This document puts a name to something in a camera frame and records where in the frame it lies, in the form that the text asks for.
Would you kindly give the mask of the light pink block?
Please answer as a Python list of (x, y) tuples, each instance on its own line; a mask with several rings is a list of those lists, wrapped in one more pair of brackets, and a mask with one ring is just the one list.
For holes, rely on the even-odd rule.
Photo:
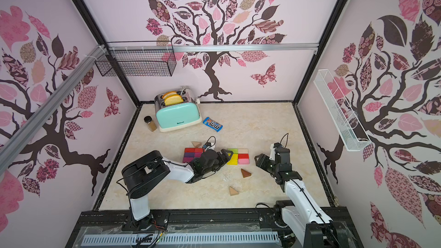
[(250, 164), (250, 160), (248, 158), (239, 158), (238, 165), (248, 165)]

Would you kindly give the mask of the purple rectangular block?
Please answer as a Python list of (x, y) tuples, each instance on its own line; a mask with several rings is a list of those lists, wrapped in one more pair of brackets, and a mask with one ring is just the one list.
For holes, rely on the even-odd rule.
[(195, 154), (194, 153), (185, 153), (184, 154), (184, 158), (194, 158)]

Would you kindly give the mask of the light brown triangular block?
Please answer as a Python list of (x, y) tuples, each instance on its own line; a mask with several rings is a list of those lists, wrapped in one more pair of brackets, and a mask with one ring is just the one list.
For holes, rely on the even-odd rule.
[(239, 194), (239, 192), (236, 190), (236, 189), (234, 189), (233, 187), (229, 187), (229, 194), (230, 194), (230, 196), (236, 196), (236, 195), (238, 195)]

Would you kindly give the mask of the lime green block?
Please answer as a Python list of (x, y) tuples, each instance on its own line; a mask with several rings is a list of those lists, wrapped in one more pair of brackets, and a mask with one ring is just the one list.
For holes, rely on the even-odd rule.
[(228, 148), (228, 151), (231, 151), (234, 154), (238, 154), (238, 149), (237, 148)]

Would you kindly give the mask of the beige square wooden block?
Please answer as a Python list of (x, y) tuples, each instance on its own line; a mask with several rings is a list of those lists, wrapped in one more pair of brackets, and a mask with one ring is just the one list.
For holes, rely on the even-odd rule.
[(248, 149), (238, 149), (238, 154), (248, 154), (249, 150)]

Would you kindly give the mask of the beige triangular wooden block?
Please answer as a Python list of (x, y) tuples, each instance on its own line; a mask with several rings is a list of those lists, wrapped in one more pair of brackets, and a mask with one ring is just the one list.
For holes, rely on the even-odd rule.
[(194, 148), (200, 148), (202, 146), (202, 143), (197, 141), (192, 141), (192, 145), (194, 146)]

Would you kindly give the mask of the red block group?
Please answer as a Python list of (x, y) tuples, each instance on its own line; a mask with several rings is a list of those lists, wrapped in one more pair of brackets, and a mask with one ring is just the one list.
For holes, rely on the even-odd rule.
[(239, 159), (249, 159), (249, 155), (248, 154), (238, 154), (238, 158)]

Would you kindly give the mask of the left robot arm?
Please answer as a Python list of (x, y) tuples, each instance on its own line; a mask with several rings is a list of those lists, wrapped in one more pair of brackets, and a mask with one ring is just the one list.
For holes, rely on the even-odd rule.
[(194, 184), (218, 172), (232, 156), (230, 150), (216, 152), (208, 149), (185, 164), (164, 158), (154, 150), (130, 163), (122, 169), (122, 181), (129, 198), (132, 221), (137, 224), (151, 219), (148, 194), (163, 180)]

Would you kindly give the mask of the dark brown triangular block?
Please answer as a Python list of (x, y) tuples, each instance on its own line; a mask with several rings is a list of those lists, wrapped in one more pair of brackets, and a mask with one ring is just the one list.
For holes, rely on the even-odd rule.
[(252, 175), (250, 172), (248, 172), (248, 171), (246, 171), (244, 169), (241, 169), (241, 174), (242, 174), (243, 178), (249, 178)]

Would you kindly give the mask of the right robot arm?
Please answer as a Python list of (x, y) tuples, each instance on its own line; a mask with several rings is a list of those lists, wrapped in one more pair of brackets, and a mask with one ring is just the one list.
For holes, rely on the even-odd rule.
[(256, 167), (268, 172), (290, 199), (287, 206), (275, 206), (276, 222), (289, 227), (304, 248), (354, 248), (353, 234), (345, 222), (334, 221), (311, 196), (303, 178), (292, 169), (290, 150), (280, 143), (271, 146), (269, 156), (254, 157)]

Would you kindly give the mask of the magenta rectangular block front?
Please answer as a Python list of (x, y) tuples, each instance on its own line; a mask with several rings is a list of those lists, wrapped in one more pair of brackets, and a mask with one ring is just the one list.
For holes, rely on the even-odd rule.
[(183, 158), (183, 162), (184, 162), (184, 163), (189, 163), (189, 162), (191, 162), (192, 160), (193, 160), (192, 157), (184, 157), (184, 158)]

